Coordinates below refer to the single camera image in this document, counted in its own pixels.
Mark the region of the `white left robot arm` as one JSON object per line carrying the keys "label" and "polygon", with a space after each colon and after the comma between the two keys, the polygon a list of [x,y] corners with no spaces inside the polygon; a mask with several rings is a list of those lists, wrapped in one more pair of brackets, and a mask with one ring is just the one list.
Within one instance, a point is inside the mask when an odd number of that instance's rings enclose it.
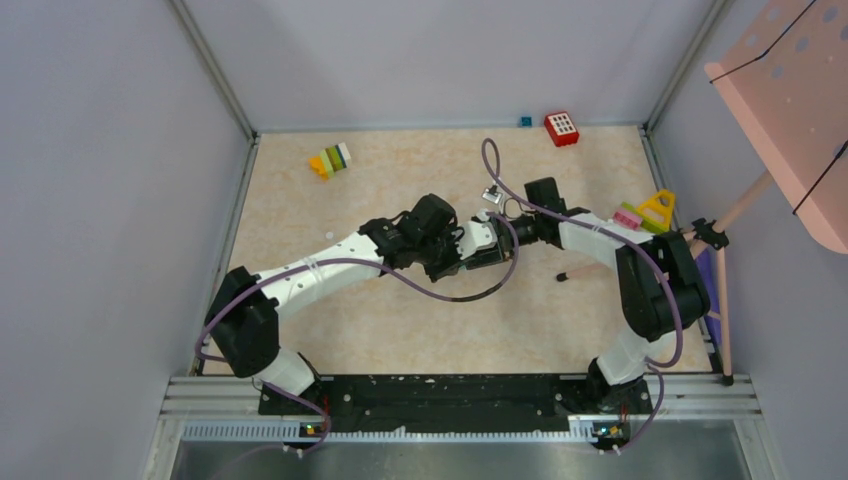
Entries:
{"label": "white left robot arm", "polygon": [[460,223],[446,201],[428,194],[396,218],[369,220],[311,256],[260,273],[231,270],[213,298],[204,333],[234,376],[277,386],[292,410],[308,413],[319,404],[321,388],[306,361],[281,346],[282,320],[338,290],[413,264],[437,281],[493,238],[487,223]]}

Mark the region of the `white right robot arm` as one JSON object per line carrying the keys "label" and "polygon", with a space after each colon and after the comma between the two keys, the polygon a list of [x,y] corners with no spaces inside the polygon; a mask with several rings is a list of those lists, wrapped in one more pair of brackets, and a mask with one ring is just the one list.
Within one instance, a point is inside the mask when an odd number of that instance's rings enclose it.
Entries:
{"label": "white right robot arm", "polygon": [[625,327],[595,357],[583,384],[565,397],[571,412],[608,413],[634,394],[650,368],[666,368],[660,360],[671,347],[682,351],[682,334],[710,308],[701,274],[682,234],[633,231],[603,220],[590,211],[568,208],[551,177],[528,182],[522,215],[501,222],[482,211],[464,223],[457,250],[463,268],[501,263],[518,249],[544,242],[582,253],[609,268],[618,282]]}

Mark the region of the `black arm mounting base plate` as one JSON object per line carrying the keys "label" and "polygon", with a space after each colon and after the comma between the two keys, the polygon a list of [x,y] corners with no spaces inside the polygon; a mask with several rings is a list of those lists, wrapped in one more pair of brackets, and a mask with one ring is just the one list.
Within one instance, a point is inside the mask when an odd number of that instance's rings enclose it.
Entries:
{"label": "black arm mounting base plate", "polygon": [[645,381],[603,394],[583,375],[336,375],[322,377],[290,400],[263,387],[264,416],[327,413],[334,433],[565,432],[569,415],[620,418],[647,414]]}

